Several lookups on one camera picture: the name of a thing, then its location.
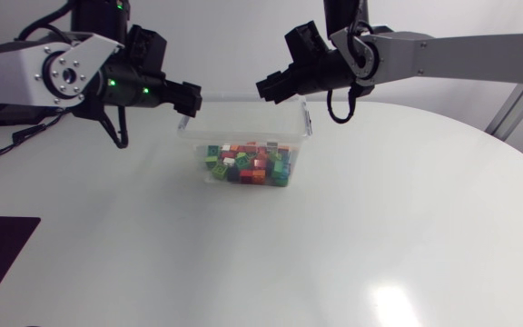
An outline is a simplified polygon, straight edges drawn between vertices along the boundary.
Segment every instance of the black cable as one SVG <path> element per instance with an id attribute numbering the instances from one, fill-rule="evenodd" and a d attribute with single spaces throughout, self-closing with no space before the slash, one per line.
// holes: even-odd
<path id="1" fill-rule="evenodd" d="M 41 26 L 39 26 L 38 28 L 43 28 L 43 29 L 50 30 L 50 31 L 54 32 L 54 34 L 58 35 L 58 36 L 62 39 L 62 41 L 63 41 L 64 43 L 68 43 L 68 44 L 72 43 L 72 40 L 70 40 L 70 38 L 68 37 L 68 35 L 66 35 L 64 32 L 60 31 L 59 28 L 57 28 L 57 27 L 55 27 L 55 26 L 53 26 L 53 25 L 45 24 L 45 25 L 41 25 Z"/>
<path id="2" fill-rule="evenodd" d="M 74 8 L 74 5 L 76 3 L 76 0 L 68 0 L 65 5 L 63 5 L 60 9 L 54 11 L 50 15 L 44 16 L 35 22 L 31 23 L 29 26 L 27 26 L 22 33 L 19 34 L 17 37 L 17 40 L 19 41 L 25 41 L 27 40 L 27 36 L 29 36 L 31 33 L 33 33 L 36 29 L 48 25 L 55 21 L 56 19 L 68 14 L 72 8 Z"/>
<path id="3" fill-rule="evenodd" d="M 16 142 L 16 143 L 13 143 L 13 144 L 10 144 L 4 148 L 1 148 L 0 149 L 0 156 L 4 155 L 4 154 L 7 154 L 8 152 L 10 152 L 11 150 L 15 149 L 17 146 L 21 145 L 23 142 L 31 139 L 32 137 L 40 134 L 41 132 L 45 131 L 47 128 L 57 124 L 61 119 L 62 117 L 64 117 L 66 114 L 68 114 L 69 111 L 68 110 L 63 110 L 57 117 L 55 117 L 55 119 L 48 123 L 48 124 L 45 124 L 44 125 L 44 128 L 41 129 L 41 130 L 38 130 L 37 132 L 33 133 L 33 134 L 30 134 L 30 135 L 27 135 L 24 139 L 22 139 L 20 142 Z"/>
<path id="4" fill-rule="evenodd" d="M 334 122 L 338 124 L 346 124 L 354 115 L 354 111 L 356 109 L 356 96 L 353 94 L 353 91 L 353 87 L 351 87 L 349 91 L 349 114 L 346 116 L 346 118 L 343 119 L 334 114 L 334 111 L 332 110 L 332 90 L 328 91 L 326 96 L 326 105 L 328 106 L 328 114 L 331 115 L 331 118 Z"/>

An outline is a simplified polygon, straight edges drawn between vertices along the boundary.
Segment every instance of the clear plastic bin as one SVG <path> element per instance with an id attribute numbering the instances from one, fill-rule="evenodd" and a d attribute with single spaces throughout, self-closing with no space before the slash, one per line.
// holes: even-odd
<path id="1" fill-rule="evenodd" d="M 303 142 L 311 136 L 304 97 L 281 104 L 239 96 L 203 101 L 178 135 L 193 146 L 208 183 L 287 186 Z"/>

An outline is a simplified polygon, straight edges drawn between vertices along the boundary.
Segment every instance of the white tabletop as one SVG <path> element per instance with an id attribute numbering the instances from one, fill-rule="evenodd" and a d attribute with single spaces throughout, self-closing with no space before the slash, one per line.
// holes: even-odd
<path id="1" fill-rule="evenodd" d="M 0 326 L 523 326 L 523 155 L 407 107 L 309 108 L 287 188 L 204 184 L 170 106 L 131 109 L 124 151 L 70 116 L 0 158 L 0 215 L 42 217 Z"/>

